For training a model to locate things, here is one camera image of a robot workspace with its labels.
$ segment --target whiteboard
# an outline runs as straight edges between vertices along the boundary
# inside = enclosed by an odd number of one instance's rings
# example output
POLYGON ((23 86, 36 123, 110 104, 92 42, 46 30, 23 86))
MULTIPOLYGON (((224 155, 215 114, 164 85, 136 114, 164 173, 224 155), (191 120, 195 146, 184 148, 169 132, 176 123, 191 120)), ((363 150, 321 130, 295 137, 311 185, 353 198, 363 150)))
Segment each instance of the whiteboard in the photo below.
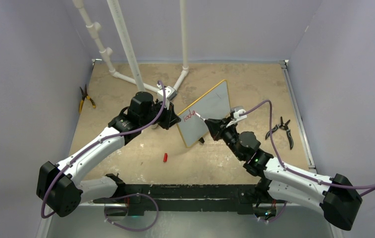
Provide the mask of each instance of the whiteboard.
POLYGON ((229 114, 229 110, 228 84, 223 80, 178 114, 181 122, 177 128, 184 145, 191 147, 208 133, 205 122, 195 113, 205 119, 222 119, 229 114))

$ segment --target gray wall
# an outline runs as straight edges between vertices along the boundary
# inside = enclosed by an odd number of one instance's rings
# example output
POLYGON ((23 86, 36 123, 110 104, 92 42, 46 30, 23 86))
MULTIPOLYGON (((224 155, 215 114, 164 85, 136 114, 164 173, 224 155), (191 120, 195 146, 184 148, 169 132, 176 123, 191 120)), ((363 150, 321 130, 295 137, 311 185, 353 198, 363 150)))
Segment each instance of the gray wall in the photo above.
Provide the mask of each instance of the gray wall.
POLYGON ((0 0, 0 237, 36 235, 38 171, 69 151, 90 64, 61 0, 0 0))
MULTIPOLYGON (((375 1, 323 1, 289 72, 318 171, 374 183, 375 1)), ((345 236, 375 237, 375 192, 345 236)))
MULTIPOLYGON (((98 49, 72 0, 64 0, 90 56, 98 49)), ((120 0, 138 60, 181 60, 178 0, 120 0)), ((285 60, 298 45, 322 0, 188 0, 189 59, 285 60)), ((100 37, 113 49, 113 61, 125 61, 106 0, 85 0, 100 37)))

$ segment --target pliers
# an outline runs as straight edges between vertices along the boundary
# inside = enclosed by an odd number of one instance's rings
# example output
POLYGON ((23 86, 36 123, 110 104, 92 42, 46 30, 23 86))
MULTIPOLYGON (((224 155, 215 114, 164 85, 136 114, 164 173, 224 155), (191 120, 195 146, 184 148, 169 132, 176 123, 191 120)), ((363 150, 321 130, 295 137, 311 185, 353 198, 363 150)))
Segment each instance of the pliers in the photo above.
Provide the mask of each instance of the pliers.
POLYGON ((81 99, 81 102, 79 103, 79 114, 81 114, 82 106, 84 105, 85 98, 87 98, 88 100, 91 101, 91 104, 93 105, 93 108, 96 108, 97 106, 95 105, 94 100, 90 96, 88 96, 87 84, 85 84, 85 91, 82 90, 81 87, 79 87, 79 89, 81 89, 81 93, 82 93, 82 99, 81 99))
MULTIPOLYGON (((291 120, 288 120, 285 124, 283 123, 282 117, 280 117, 280 124, 277 124, 274 128, 272 128, 272 134, 277 131, 279 128, 282 130, 286 130, 286 137, 288 137, 289 141, 289 149, 292 150, 292 147, 294 147, 294 141, 292 140, 291 136, 291 129, 288 128, 288 124, 291 120)), ((270 131, 266 133, 265 140, 267 140, 270 136, 270 131)))

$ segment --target red handwriting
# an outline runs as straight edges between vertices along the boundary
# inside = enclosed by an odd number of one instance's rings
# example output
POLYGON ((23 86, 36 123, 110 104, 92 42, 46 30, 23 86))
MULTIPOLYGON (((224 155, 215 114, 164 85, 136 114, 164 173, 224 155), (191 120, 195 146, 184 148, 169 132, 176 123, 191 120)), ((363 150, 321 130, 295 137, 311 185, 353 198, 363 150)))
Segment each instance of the red handwriting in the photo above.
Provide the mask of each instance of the red handwriting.
POLYGON ((184 116, 183 119, 184 121, 187 121, 188 119, 190 119, 192 116, 195 116, 196 115, 196 112, 193 110, 193 112, 190 112, 190 109, 189 109, 189 115, 187 116, 184 116))

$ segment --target wooden table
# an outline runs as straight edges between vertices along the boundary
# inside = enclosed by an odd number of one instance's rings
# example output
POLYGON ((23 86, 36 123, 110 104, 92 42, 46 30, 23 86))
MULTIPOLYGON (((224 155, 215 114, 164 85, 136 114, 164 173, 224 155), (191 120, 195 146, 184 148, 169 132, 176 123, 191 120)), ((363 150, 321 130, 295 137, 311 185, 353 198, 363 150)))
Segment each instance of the wooden table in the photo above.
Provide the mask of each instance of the wooden table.
MULTIPOLYGON (((291 119, 289 128, 294 148, 289 149, 283 130, 273 135, 275 144, 282 160, 308 169, 294 107, 280 65, 193 63, 189 66, 189 74, 173 100, 176 113, 226 79, 232 107, 244 106, 248 110, 262 100, 270 99, 273 103, 273 125, 280 122, 280 116, 284 121, 291 119)), ((173 86, 180 75, 181 64, 146 63, 140 64, 139 68, 145 83, 156 85, 160 79, 165 85, 173 86)), ((116 64, 116 70, 132 76, 128 64, 116 64)), ((89 102, 84 104, 70 153, 75 153, 96 137, 122 108, 129 105, 136 92, 135 85, 112 77, 105 64, 97 63, 88 87, 97 108, 93 109, 89 102)), ((253 131, 262 143, 261 148, 274 154, 270 140, 265 140, 268 121, 269 106, 264 105, 241 121, 237 130, 240 133, 253 131)), ((126 183, 147 184, 254 184, 259 180, 245 171, 242 167, 244 162, 238 161, 222 140, 212 141, 209 135, 204 139, 204 145, 196 144, 187 149, 176 126, 170 130, 147 128, 98 164, 85 180, 97 179, 107 173, 120 173, 119 177, 126 183), (168 154, 166 163, 162 161, 164 153, 168 154)))

